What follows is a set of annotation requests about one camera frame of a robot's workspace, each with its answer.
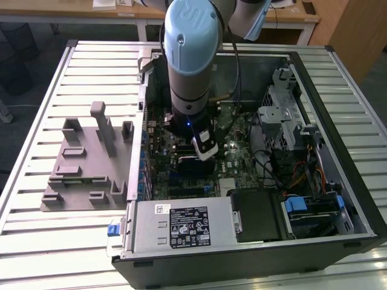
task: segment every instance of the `power supply label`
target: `power supply label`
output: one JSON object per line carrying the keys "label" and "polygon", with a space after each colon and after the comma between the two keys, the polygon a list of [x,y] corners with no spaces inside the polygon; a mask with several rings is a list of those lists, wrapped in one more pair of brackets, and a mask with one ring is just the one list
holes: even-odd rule
{"label": "power supply label", "polygon": [[207,207],[172,208],[169,221],[172,249],[211,245]]}

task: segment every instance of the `black cable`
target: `black cable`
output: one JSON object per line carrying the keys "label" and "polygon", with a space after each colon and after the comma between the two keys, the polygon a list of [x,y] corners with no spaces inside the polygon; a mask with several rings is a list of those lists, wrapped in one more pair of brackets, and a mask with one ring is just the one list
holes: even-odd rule
{"label": "black cable", "polygon": [[242,95],[242,82],[241,82],[241,64],[239,62],[239,54],[238,54],[238,48],[236,47],[235,39],[233,37],[231,28],[227,26],[227,31],[230,33],[230,38],[231,38],[231,44],[234,49],[235,53],[235,60],[236,60],[236,80],[235,80],[235,85],[230,93],[230,96],[234,96],[236,93],[236,90],[238,89],[238,107],[241,102],[241,95]]}
{"label": "black cable", "polygon": [[160,42],[160,48],[161,48],[161,52],[163,53],[163,57],[166,58],[166,56],[165,56],[165,49],[164,49],[164,45],[163,45],[163,36],[164,36],[164,34],[165,34],[165,22],[163,22],[163,24],[160,27],[160,32],[158,34],[158,41]]}
{"label": "black cable", "polygon": [[11,171],[9,171],[9,170],[4,170],[4,169],[0,169],[0,174],[10,175],[10,174],[11,174]]}
{"label": "black cable", "polygon": [[282,182],[280,182],[278,177],[271,170],[266,168],[265,165],[263,165],[262,162],[260,162],[260,160],[256,159],[255,157],[254,157],[254,160],[255,160],[255,162],[258,163],[259,166],[261,166],[264,169],[264,171],[266,171],[273,178],[273,180],[276,183],[278,189],[287,190],[287,187]]}
{"label": "black cable", "polygon": [[275,7],[273,6],[273,4],[270,4],[270,6],[272,7],[272,9],[274,9],[274,13],[275,13],[275,15],[276,15],[276,29],[277,29],[277,28],[278,28],[277,8],[275,8]]}
{"label": "black cable", "polygon": [[232,89],[232,91],[230,93],[230,96],[235,95],[236,90],[238,90],[238,102],[236,104],[235,116],[234,116],[232,122],[230,123],[230,125],[227,128],[225,128],[224,130],[222,130],[222,133],[218,135],[219,140],[225,139],[227,134],[230,132],[231,128],[234,126],[236,119],[238,119],[239,111],[240,111],[240,107],[241,107],[241,96],[242,96],[241,64],[239,62],[238,48],[236,47],[236,43],[235,43],[235,40],[232,36],[232,31],[231,31],[229,26],[227,27],[227,31],[230,33],[231,43],[232,43],[232,47],[234,49],[235,60],[236,60],[236,81],[235,81],[234,88]]}

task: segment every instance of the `aluminum slatted table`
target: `aluminum slatted table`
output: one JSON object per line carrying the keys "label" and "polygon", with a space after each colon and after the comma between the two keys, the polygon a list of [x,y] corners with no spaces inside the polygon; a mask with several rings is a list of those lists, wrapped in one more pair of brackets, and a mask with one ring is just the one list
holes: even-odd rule
{"label": "aluminum slatted table", "polygon": [[[89,106],[104,101],[113,126],[134,120],[141,89],[138,59],[157,47],[156,43],[79,41],[66,48],[0,199],[1,289],[131,289],[106,251],[107,225],[123,216],[124,210],[43,213],[39,207],[63,140],[60,129],[65,118],[79,117],[82,126],[95,126]],[[336,54],[324,47],[240,45],[239,49],[300,54],[386,218],[387,131]],[[313,121],[308,107],[306,111]],[[324,271],[184,289],[386,289],[386,269],[387,248],[381,246],[349,256]]]}

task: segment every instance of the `wooden desk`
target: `wooden desk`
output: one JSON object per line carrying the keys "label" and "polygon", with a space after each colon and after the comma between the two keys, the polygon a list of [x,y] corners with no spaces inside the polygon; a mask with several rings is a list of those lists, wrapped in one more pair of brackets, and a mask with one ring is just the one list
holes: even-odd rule
{"label": "wooden desk", "polygon": [[387,43],[387,1],[313,0],[322,16],[310,43],[331,45],[360,84]]}
{"label": "wooden desk", "polygon": [[[135,24],[140,41],[146,41],[145,26],[160,25],[164,13],[137,3],[133,7],[93,11],[93,0],[0,0],[0,21],[80,24]],[[264,28],[302,30],[299,45],[307,45],[318,15],[306,14],[301,0],[284,9],[270,10]]]}

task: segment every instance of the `orange wire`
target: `orange wire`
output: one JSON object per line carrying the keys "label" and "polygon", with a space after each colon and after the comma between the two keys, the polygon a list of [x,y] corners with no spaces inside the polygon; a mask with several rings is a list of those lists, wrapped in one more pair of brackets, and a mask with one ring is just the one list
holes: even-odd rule
{"label": "orange wire", "polygon": [[300,165],[300,164],[305,164],[305,163],[306,163],[305,161],[300,161],[300,162],[296,163],[296,165],[294,166],[294,169],[293,169],[293,178],[296,177],[297,166]]}
{"label": "orange wire", "polygon": [[317,170],[317,171],[320,173],[320,175],[321,175],[322,192],[327,193],[327,192],[325,191],[325,174],[324,174],[324,172],[323,172],[320,168],[318,168],[318,167],[316,167],[316,170]]}

